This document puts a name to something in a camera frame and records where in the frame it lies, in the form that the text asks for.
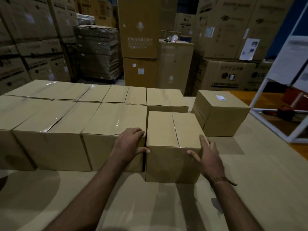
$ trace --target orange floor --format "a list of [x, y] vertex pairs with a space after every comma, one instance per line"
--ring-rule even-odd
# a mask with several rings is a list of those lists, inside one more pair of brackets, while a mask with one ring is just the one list
[[[256, 92], [254, 91], [230, 91], [233, 95], [239, 98], [241, 101], [250, 105]], [[281, 101], [282, 93], [262, 93], [257, 101], [255, 108], [276, 109], [281, 105], [286, 105]], [[308, 160], [308, 144], [290, 144], [290, 146], [296, 150], [299, 154]]]

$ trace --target white metal frame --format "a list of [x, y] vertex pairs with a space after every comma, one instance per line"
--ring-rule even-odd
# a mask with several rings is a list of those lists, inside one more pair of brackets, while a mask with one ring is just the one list
[[[301, 20], [304, 12], [306, 11], [308, 7], [308, 2], [306, 3], [301, 15], [299, 16], [294, 28], [292, 29], [290, 36], [294, 33], [299, 21]], [[268, 128], [270, 128], [276, 135], [278, 135], [280, 138], [282, 138], [283, 140], [285, 140], [288, 143], [308, 143], [308, 139], [299, 139], [298, 136], [302, 133], [302, 131], [308, 127], [308, 115], [306, 116], [306, 118], [295, 128], [295, 130], [289, 135], [287, 136], [286, 134], [284, 134], [282, 131], [280, 131], [277, 127], [275, 127], [274, 125], [272, 125], [269, 121], [267, 121], [263, 116], [260, 115], [260, 112], [264, 111], [264, 110], [271, 110], [274, 111], [275, 109], [257, 109], [254, 108], [257, 100], [259, 99], [260, 95], [262, 94], [263, 90], [265, 89], [267, 83], [271, 81], [271, 79], [268, 78], [268, 76], [265, 77], [264, 81], [262, 82], [258, 92], [256, 93], [255, 97], [253, 98], [251, 104], [250, 104], [250, 114], [253, 115], [255, 118], [257, 118], [260, 122], [262, 122], [265, 126], [267, 126]], [[291, 107], [295, 107], [296, 103], [299, 101], [299, 99], [304, 95], [303, 92], [301, 92], [297, 98], [293, 101], [293, 103], [291, 104]], [[296, 110], [297, 113], [308, 113], [308, 111], [301, 111], [301, 110]]]

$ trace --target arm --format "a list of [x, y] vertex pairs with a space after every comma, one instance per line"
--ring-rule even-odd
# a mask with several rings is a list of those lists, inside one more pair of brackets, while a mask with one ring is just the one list
[[200, 135], [200, 142], [202, 146], [201, 159], [198, 154], [191, 150], [188, 150], [187, 154], [197, 161], [201, 174], [212, 184], [219, 204], [224, 212], [229, 230], [263, 230], [229, 182], [212, 182], [214, 178], [225, 177], [225, 168], [219, 156], [216, 144], [209, 141], [210, 145], [208, 146], [202, 135]]
[[95, 230], [122, 171], [137, 154], [150, 151], [146, 147], [137, 149], [143, 134], [140, 128], [126, 129], [117, 138], [110, 158], [100, 171], [44, 231]]

